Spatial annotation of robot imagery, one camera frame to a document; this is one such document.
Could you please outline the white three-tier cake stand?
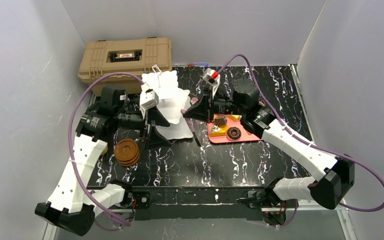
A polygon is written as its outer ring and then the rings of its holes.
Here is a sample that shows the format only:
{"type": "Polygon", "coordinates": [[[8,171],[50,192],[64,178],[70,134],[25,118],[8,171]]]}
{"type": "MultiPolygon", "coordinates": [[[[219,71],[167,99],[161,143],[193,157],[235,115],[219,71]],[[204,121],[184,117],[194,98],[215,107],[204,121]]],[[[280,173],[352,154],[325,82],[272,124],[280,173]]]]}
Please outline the white three-tier cake stand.
{"type": "Polygon", "coordinates": [[[179,87],[175,70],[162,71],[156,64],[151,69],[151,73],[141,75],[142,82],[156,92],[159,98],[156,107],[170,123],[170,127],[156,126],[156,129],[168,140],[191,139],[193,134],[182,114],[182,110],[191,106],[190,91],[179,87]]]}

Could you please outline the tan plastic tool case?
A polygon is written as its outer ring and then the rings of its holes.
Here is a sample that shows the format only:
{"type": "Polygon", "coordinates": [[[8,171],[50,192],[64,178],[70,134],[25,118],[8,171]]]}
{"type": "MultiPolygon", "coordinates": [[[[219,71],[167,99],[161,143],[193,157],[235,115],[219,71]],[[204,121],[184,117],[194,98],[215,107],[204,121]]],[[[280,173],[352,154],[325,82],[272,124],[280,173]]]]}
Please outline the tan plastic tool case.
{"type": "Polygon", "coordinates": [[[151,73],[154,65],[163,71],[172,70],[172,41],[168,37],[99,40],[85,45],[78,77],[88,85],[115,72],[140,78],[142,74],[151,73]]]}

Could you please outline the pink serving tray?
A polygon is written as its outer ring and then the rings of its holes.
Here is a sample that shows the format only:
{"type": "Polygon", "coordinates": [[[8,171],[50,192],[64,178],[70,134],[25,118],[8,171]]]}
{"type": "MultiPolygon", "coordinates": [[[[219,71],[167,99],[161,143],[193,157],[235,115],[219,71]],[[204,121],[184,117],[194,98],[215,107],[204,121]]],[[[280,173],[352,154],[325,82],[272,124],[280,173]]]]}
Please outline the pink serving tray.
{"type": "Polygon", "coordinates": [[[245,130],[240,120],[240,115],[215,114],[213,120],[206,124],[209,141],[213,144],[227,144],[262,140],[255,134],[245,130]]]}

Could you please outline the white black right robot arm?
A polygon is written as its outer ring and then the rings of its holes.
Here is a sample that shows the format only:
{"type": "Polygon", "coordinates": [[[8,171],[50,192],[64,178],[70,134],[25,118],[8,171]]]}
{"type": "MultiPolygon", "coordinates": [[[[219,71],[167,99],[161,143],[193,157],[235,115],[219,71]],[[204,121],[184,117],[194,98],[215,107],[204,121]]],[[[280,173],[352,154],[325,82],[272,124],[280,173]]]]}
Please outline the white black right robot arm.
{"type": "Polygon", "coordinates": [[[287,200],[309,200],[333,210],[353,186],[354,163],[298,141],[298,135],[288,132],[274,112],[260,102],[260,92],[249,80],[236,80],[231,98],[213,98],[213,89],[205,87],[183,116],[209,123],[215,114],[240,115],[240,124],[246,131],[274,145],[310,173],[309,177],[277,178],[264,193],[243,198],[242,202],[276,205],[287,200]]]}

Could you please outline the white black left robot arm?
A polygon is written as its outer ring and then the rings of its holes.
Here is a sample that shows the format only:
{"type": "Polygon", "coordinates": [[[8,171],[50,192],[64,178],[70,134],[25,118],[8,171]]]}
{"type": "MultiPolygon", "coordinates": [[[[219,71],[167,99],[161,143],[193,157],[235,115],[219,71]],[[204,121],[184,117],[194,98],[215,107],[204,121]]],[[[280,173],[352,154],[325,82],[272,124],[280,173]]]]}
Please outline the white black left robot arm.
{"type": "Polygon", "coordinates": [[[105,87],[100,98],[82,114],[77,127],[69,127],[69,159],[50,197],[36,205],[34,213],[37,216],[78,236],[84,236],[100,214],[117,223],[119,229],[130,226],[130,219],[111,210],[112,206],[128,198],[129,184],[114,180],[91,193],[87,183],[108,146],[108,136],[119,127],[140,130],[145,145],[150,148],[169,144],[157,128],[171,124],[158,107],[164,100],[160,88],[142,85],[139,113],[126,113],[127,100],[128,93],[124,89],[105,87]]]}

